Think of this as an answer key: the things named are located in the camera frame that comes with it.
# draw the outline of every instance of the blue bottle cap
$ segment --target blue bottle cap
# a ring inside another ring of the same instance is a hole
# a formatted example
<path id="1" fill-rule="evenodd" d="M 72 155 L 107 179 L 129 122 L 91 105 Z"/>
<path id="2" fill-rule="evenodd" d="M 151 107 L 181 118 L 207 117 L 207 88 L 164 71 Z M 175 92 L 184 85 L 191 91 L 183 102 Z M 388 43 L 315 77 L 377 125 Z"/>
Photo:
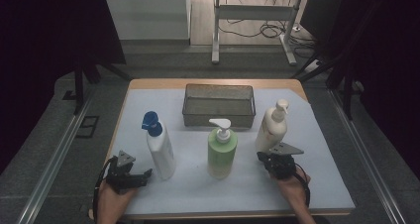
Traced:
<path id="1" fill-rule="evenodd" d="M 161 134 L 162 127 L 158 121 L 158 114 L 154 111 L 147 112 L 143 118 L 142 129 L 148 130 L 149 135 L 157 137 Z"/>

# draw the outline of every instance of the lotion bottle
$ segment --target lotion bottle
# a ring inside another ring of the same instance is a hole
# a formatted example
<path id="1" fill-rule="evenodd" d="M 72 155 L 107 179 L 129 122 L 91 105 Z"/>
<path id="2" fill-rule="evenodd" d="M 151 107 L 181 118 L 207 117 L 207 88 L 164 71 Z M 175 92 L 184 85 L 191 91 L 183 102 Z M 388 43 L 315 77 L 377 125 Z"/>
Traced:
<path id="1" fill-rule="evenodd" d="M 148 130 L 148 146 L 157 173 L 163 180 L 170 178 L 175 172 L 176 162 L 166 126 L 158 119 L 156 112 L 150 111 L 145 114 L 142 129 Z"/>
<path id="2" fill-rule="evenodd" d="M 238 136 L 229 128 L 229 119 L 210 119 L 210 123 L 219 126 L 208 137 L 208 172 L 216 178 L 224 178 L 232 170 Z"/>
<path id="3" fill-rule="evenodd" d="M 278 99 L 275 107 L 268 108 L 263 116 L 262 124 L 256 139 L 257 152 L 268 153 L 268 150 L 283 140 L 287 132 L 285 115 L 288 101 Z"/>

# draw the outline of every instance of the pale green bottle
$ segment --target pale green bottle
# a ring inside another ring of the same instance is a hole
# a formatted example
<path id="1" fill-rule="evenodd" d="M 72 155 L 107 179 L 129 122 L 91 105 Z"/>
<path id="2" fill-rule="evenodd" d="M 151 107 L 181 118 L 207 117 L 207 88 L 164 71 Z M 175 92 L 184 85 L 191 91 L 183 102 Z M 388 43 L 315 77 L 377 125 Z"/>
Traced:
<path id="1" fill-rule="evenodd" d="M 229 129 L 229 119 L 210 119 L 209 122 L 219 127 L 213 129 L 208 138 L 208 172 L 221 179 L 231 173 L 238 136 Z"/>

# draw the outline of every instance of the white pump cap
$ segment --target white pump cap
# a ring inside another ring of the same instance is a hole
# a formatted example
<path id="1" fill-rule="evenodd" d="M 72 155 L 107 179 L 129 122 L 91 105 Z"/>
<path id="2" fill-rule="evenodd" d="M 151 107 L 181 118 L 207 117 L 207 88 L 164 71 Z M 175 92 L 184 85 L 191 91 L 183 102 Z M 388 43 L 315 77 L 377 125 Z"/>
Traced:
<path id="1" fill-rule="evenodd" d="M 229 128 L 231 127 L 231 120 L 226 118 L 220 119 L 210 119 L 210 123 L 219 126 L 219 130 L 217 130 L 217 141 L 220 143 L 228 143 L 231 140 L 231 132 L 229 132 Z"/>
<path id="2" fill-rule="evenodd" d="M 284 119 L 284 113 L 287 114 L 288 101 L 285 99 L 278 99 L 275 104 L 275 110 L 271 114 L 272 120 L 281 122 Z"/>

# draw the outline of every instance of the human arm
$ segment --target human arm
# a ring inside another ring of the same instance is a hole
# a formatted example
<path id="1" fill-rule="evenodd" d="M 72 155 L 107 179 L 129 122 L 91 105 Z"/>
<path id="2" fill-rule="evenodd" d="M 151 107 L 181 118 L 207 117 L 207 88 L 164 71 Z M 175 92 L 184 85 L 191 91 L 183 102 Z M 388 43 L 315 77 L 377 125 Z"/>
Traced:
<path id="1" fill-rule="evenodd" d="M 304 173 L 301 168 L 296 168 L 296 172 L 309 183 L 311 177 Z M 306 206 L 306 194 L 300 181 L 295 176 L 291 176 L 285 179 L 275 179 L 275 181 L 278 185 L 278 188 L 280 189 L 281 194 L 293 209 L 293 212 L 295 213 L 299 223 L 315 224 L 315 220 L 313 219 L 308 207 Z"/>
<path id="2" fill-rule="evenodd" d="M 138 189 L 132 188 L 125 194 L 117 194 L 111 185 L 102 181 L 99 187 L 97 224 L 115 224 L 124 214 Z"/>

